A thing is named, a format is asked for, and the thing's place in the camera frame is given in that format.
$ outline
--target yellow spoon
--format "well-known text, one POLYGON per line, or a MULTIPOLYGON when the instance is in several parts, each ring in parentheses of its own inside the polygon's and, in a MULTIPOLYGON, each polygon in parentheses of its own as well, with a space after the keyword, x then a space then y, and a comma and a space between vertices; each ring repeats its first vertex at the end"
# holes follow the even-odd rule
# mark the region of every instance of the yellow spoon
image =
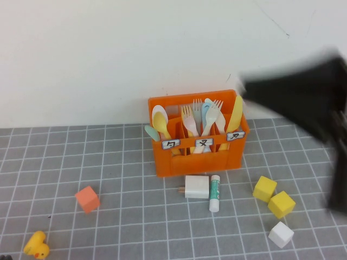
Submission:
MULTIPOLYGON (((168 128, 166 127, 166 119, 164 117, 164 115, 161 112, 156 112, 153 120, 153 127, 155 128, 155 130, 157 130, 158 132, 164 134, 165 138, 168 140, 171 140, 171 135, 168 131, 168 128)), ((174 155, 181 155, 181 152, 179 151, 179 149, 171 149, 172 153, 174 155)))

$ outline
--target blurry black object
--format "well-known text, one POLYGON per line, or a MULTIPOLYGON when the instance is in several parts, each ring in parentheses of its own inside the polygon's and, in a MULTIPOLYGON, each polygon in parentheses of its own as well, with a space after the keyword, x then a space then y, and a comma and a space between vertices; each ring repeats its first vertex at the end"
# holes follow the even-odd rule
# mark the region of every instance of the blurry black object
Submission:
POLYGON ((339 55, 309 69, 271 79, 244 80, 245 100, 267 107, 323 143, 337 160, 328 208, 347 214, 347 65, 339 55))

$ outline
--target orange plastic caddy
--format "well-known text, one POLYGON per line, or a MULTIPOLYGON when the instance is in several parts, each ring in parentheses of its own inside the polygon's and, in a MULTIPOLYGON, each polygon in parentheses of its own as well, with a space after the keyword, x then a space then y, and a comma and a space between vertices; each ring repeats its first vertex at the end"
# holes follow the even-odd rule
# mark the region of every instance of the orange plastic caddy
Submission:
POLYGON ((175 113, 168 114, 169 122, 167 127, 172 139, 179 140, 176 141, 179 145, 175 146, 175 148, 178 148, 181 151, 181 155, 173 156, 171 149, 163 149, 162 141, 155 142, 152 140, 158 177, 198 174, 203 172, 231 170, 241 167, 243 149, 249 132, 249 127, 244 115, 242 115, 241 124, 237 130, 238 132, 244 132, 244 137, 241 139, 227 141, 227 135, 219 134, 215 124, 213 124, 211 128, 210 136, 188 137, 187 130, 182 123, 181 109, 178 105, 191 104, 194 99, 201 99, 204 102, 205 98, 223 101, 221 111, 226 119, 225 129, 227 129, 236 98, 234 90, 153 97, 148 100, 151 126, 153 126, 151 115, 155 105, 161 105, 164 108, 167 106, 175 108, 175 106, 177 106, 176 109, 173 109, 176 110, 175 113), (213 145, 210 146, 212 152, 190 154, 189 147, 195 147, 196 140, 200 139, 213 139, 213 145), (229 143, 229 149, 218 152, 219 146, 222 143, 229 143))

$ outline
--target plastic fork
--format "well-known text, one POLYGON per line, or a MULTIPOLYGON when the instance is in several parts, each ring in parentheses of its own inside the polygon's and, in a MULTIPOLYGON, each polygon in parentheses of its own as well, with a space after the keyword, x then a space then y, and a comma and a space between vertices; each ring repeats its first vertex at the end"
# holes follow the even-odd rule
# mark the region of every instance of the plastic fork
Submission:
MULTIPOLYGON (((205 137, 209 134, 212 125, 217 120, 220 110, 223 106, 223 101, 215 100, 213 104, 210 106, 206 113, 206 126, 201 136, 205 137)), ((196 147, 194 153, 202 153, 204 151, 204 146, 196 147)))
MULTIPOLYGON (((188 136, 189 137, 198 137, 199 133, 196 130, 196 124, 194 120, 194 115, 191 110, 190 106, 182 106, 182 112, 181 112, 181 117, 183 121, 184 127, 188 131, 188 136)), ((190 153, 192 154, 194 152, 195 147, 190 148, 190 153)))
POLYGON ((199 133, 199 136, 201 135, 201 123, 202 123, 201 107, 202 107, 201 99, 194 99, 193 100, 193 116, 194 116, 195 125, 196 125, 197 132, 199 133))

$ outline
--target white label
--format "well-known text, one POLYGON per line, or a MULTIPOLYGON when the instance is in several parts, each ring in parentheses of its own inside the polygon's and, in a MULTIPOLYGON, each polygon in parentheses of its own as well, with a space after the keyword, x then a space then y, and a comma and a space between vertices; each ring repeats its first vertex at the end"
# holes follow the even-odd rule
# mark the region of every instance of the white label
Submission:
POLYGON ((213 145, 213 138, 198 139, 195 141, 196 147, 213 145))
POLYGON ((171 149, 179 145, 179 139, 163 141, 162 146, 164 150, 171 149))
POLYGON ((241 139, 245 137, 245 132, 234 132, 234 133, 228 133, 227 134, 227 141, 234 141, 235 139, 241 139))

